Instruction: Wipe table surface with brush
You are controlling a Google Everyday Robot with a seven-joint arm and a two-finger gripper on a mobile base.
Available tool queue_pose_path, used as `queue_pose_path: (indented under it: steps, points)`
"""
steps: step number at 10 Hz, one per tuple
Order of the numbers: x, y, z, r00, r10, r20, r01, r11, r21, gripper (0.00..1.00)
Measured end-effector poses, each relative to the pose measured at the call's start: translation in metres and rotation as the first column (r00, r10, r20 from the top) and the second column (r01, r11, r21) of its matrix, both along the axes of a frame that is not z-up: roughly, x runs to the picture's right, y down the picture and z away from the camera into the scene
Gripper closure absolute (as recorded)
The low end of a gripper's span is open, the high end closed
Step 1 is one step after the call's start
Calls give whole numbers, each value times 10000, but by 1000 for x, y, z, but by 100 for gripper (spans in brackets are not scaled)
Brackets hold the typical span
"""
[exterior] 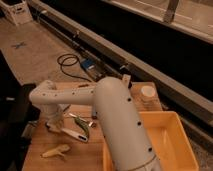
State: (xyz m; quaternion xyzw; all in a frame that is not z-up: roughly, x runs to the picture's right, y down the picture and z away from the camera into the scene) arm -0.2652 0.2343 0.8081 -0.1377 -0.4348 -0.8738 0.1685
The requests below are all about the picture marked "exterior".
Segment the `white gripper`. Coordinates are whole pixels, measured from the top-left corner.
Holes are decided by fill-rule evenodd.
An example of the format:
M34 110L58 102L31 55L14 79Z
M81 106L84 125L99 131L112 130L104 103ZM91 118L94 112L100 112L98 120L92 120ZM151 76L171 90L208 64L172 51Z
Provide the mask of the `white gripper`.
M49 131L60 133L64 126L63 111L59 105L49 105L44 108L46 127Z

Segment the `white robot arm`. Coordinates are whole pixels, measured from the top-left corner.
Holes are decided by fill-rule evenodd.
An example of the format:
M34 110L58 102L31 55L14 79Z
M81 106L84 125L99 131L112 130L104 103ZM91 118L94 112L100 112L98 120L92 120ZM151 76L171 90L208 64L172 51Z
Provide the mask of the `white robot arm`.
M53 89L44 81L30 92L34 104L94 107L116 171L163 171L129 89L118 78L105 77L94 86Z

